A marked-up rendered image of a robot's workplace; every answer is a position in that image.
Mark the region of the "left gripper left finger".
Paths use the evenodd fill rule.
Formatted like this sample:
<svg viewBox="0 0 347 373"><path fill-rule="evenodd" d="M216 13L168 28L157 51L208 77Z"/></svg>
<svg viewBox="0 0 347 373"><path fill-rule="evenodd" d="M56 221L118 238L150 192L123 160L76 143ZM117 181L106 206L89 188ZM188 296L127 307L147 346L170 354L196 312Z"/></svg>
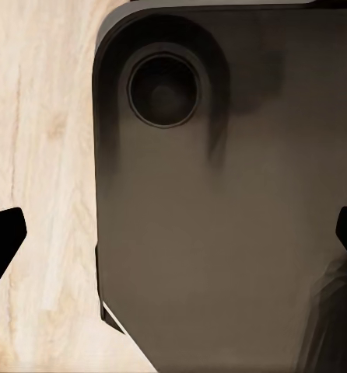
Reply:
<svg viewBox="0 0 347 373"><path fill-rule="evenodd" d="M0 280L26 236L26 219L21 208L0 211Z"/></svg>

